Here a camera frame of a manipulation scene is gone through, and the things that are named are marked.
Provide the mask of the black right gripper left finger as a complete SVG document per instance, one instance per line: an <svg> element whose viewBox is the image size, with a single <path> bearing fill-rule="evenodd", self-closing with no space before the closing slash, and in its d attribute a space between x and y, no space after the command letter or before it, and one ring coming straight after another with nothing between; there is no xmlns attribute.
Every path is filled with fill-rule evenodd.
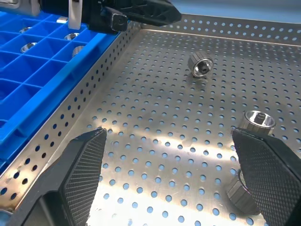
<svg viewBox="0 0 301 226"><path fill-rule="evenodd" d="M8 226L84 226L97 191L107 130L72 139L35 181Z"/></svg>

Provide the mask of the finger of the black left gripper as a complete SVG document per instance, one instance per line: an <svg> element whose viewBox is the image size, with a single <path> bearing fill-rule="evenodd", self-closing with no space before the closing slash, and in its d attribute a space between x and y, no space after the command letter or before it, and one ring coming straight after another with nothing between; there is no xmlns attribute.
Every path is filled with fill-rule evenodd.
<svg viewBox="0 0 301 226"><path fill-rule="evenodd" d="M178 9L167 0L131 0L126 8L130 20L153 26L164 26L181 20Z"/></svg>

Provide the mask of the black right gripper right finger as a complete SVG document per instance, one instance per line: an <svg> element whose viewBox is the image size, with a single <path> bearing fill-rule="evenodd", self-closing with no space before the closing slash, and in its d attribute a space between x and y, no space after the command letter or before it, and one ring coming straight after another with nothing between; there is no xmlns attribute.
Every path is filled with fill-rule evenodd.
<svg viewBox="0 0 301 226"><path fill-rule="evenodd" d="M246 186L270 226L301 224L301 160L280 139L235 129L232 139Z"/></svg>

